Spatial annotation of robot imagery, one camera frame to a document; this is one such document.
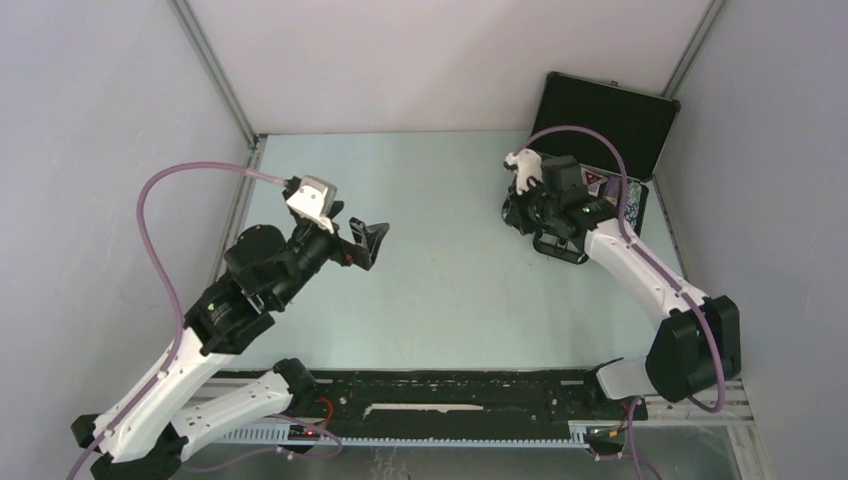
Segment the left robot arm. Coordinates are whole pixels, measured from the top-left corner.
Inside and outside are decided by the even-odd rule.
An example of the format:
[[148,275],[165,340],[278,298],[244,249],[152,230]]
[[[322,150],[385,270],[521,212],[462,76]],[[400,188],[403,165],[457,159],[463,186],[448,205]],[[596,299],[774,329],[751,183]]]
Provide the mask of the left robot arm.
[[272,225],[245,230],[226,251],[225,272],[184,315],[162,363],[110,411],[71,425],[78,443],[99,458],[95,479],[169,479],[197,451],[262,417],[304,416],[317,384],[296,358],[278,361],[252,383],[194,407],[188,400],[275,323],[329,261],[369,270],[390,227],[350,221],[347,241],[307,220],[290,237]]

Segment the black poker set case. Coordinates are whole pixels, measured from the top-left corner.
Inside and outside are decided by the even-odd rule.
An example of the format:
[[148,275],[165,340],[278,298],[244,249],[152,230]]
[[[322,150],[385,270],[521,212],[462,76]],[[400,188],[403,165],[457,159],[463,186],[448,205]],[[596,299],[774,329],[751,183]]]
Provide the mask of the black poker set case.
[[[671,127],[680,111],[675,100],[637,93],[559,72],[547,74],[531,134],[517,150],[528,148],[542,159],[571,156],[581,170],[621,177],[628,187],[644,187],[640,229],[625,219],[626,204],[613,206],[613,218],[623,221],[629,234],[640,234],[649,188]],[[586,235],[564,240],[542,232],[531,236],[536,252],[572,264],[586,262]]]

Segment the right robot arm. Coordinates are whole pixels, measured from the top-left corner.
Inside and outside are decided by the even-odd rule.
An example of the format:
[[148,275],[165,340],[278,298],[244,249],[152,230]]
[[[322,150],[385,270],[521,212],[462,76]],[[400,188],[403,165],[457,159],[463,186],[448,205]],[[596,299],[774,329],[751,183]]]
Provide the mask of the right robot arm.
[[502,219],[534,249],[572,264],[605,268],[648,316],[654,339],[642,357],[591,370],[585,411],[606,418],[622,399],[659,395],[669,402],[723,389],[741,372],[740,312],[728,296],[709,296],[672,272],[609,201],[591,195],[572,157],[545,161],[533,150],[506,156],[514,175]]

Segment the red black triangle marker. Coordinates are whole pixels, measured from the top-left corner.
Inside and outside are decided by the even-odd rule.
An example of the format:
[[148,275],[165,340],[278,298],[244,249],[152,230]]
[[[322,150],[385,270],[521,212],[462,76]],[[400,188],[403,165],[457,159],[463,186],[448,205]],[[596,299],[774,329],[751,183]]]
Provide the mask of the red black triangle marker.
[[608,178],[604,175],[585,169],[582,169],[581,173],[588,193],[594,197],[599,196],[601,188],[608,181]]

